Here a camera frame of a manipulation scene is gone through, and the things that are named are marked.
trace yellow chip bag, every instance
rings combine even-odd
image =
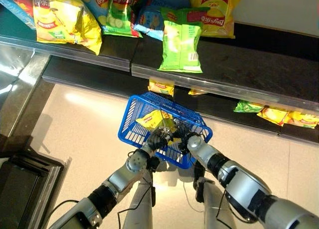
[[[210,7],[202,36],[235,38],[232,12],[240,0],[190,0],[192,7]]]
[[[205,94],[207,92],[203,91],[203,90],[198,90],[198,89],[190,89],[190,91],[188,92],[189,95],[201,95],[201,94]]]
[[[301,112],[293,111],[289,113],[285,119],[285,123],[314,129],[319,123],[319,116],[302,114]]]
[[[153,131],[157,126],[166,126],[172,129],[174,126],[172,119],[173,116],[171,114],[162,110],[154,110],[143,118],[136,119],[136,121],[148,130]]]
[[[38,42],[77,43],[99,54],[101,28],[81,0],[33,0]]]
[[[279,126],[283,126],[288,112],[282,109],[265,107],[257,115]]]
[[[148,86],[149,91],[153,91],[156,93],[164,93],[174,96],[174,84],[172,83],[160,83],[156,82],[153,79],[150,79],[150,83]]]

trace black cable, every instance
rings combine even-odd
[[[52,214],[63,204],[65,203],[78,203],[79,201],[77,200],[65,200],[63,202],[61,202],[59,205],[57,205],[50,213],[49,215],[46,217],[46,219],[44,220],[43,222],[43,226],[42,226],[42,229],[44,229],[44,226],[48,223],[50,217],[52,216]]]
[[[131,155],[131,153],[134,153],[135,151],[130,151],[129,153],[128,153],[128,157]]]
[[[234,211],[232,210],[230,204],[229,204],[229,203],[227,203],[227,204],[228,204],[228,207],[229,207],[229,209],[230,209],[232,215],[234,215],[234,217],[237,218],[239,221],[241,221],[242,223],[246,223],[246,224],[253,224],[253,223],[255,223],[255,222],[253,222],[253,221],[250,222],[250,221],[246,221],[246,220],[241,219],[239,216],[237,216],[237,215],[234,213]]]
[[[223,202],[223,199],[224,199],[224,196],[225,196],[225,193],[226,193],[226,190],[224,190],[224,193],[220,199],[220,203],[219,203],[219,207],[218,207],[218,211],[217,211],[217,214],[216,214],[216,220],[219,221],[220,223],[224,224],[226,227],[228,227],[229,229],[232,229],[229,225],[227,225],[225,222],[223,222],[221,219],[218,219],[218,215],[219,215],[219,212],[220,212],[220,208],[221,208],[221,203]]]
[[[139,205],[141,204],[141,202],[142,202],[144,196],[146,195],[146,193],[149,191],[149,189],[150,189],[151,187],[152,187],[152,186],[150,185],[149,188],[144,192],[144,194],[143,194],[143,196],[142,196],[140,202],[137,204],[136,207],[134,207],[134,208],[127,208],[127,209],[125,209],[125,210],[122,210],[122,211],[119,211],[119,212],[118,212],[119,229],[121,229],[120,213],[123,213],[123,212],[126,212],[126,211],[130,211],[130,210],[136,210],[136,209],[139,207]]]

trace lay's logo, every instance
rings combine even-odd
[[[131,4],[132,0],[113,0],[113,3],[118,4]]]

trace robotic hand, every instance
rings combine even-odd
[[[157,128],[146,144],[136,149],[121,168],[64,214],[50,229],[97,229],[102,219],[130,191],[133,184],[142,178],[144,172],[150,170],[152,164],[157,164],[153,155],[173,137],[181,138],[179,146],[183,154],[190,152],[197,160],[196,165],[202,165],[213,174],[225,188],[228,202],[248,222],[259,221],[266,229],[319,229],[317,216],[288,200],[273,196],[259,177],[208,145],[198,134],[190,132],[185,124],[174,121],[177,130],[173,134]],[[213,201],[221,196],[214,191],[212,182],[202,180],[197,185],[204,191],[203,198]],[[205,217],[206,215],[214,217],[216,214],[205,214]],[[206,224],[213,222],[207,218],[209,217],[205,218]],[[220,224],[211,224],[206,228],[221,227]]]
[[[181,151],[189,150],[219,181],[233,208],[248,222],[266,229],[319,229],[319,218],[304,208],[271,194],[266,183],[238,163],[208,145],[198,134],[180,125]]]
[[[145,145],[136,149],[122,167],[57,220],[50,229],[97,229],[103,218],[131,190],[133,184],[142,178],[144,172],[152,170],[154,164],[157,167],[159,161],[153,155],[170,139],[168,132],[157,128]]]

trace green chip bag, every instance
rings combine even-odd
[[[259,103],[252,103],[240,100],[234,109],[236,113],[259,113],[265,106]]]
[[[133,30],[136,15],[132,10],[144,0],[110,0],[109,13],[104,34],[129,37],[142,37],[141,33]]]
[[[201,19],[209,8],[161,8],[164,19],[163,62],[158,70],[202,73],[198,40],[202,31]]]

